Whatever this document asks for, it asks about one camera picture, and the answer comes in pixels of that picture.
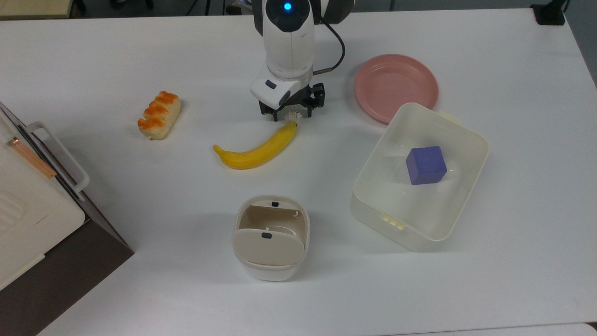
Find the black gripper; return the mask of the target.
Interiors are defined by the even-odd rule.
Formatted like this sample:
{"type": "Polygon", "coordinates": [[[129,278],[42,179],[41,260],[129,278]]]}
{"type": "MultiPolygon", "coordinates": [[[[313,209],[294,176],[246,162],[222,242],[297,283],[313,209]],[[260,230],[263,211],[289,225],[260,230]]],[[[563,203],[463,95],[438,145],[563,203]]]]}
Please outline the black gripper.
{"type": "Polygon", "coordinates": [[[326,90],[323,83],[318,83],[313,87],[307,85],[305,88],[298,92],[291,94],[290,90],[282,94],[279,100],[279,107],[271,108],[269,105],[264,104],[262,101],[259,102],[259,108],[262,115],[271,114],[273,121],[278,122],[279,111],[286,108],[287,106],[300,105],[304,108],[305,112],[302,113],[303,117],[311,118],[312,111],[316,108],[322,108],[325,103],[326,90]]]}

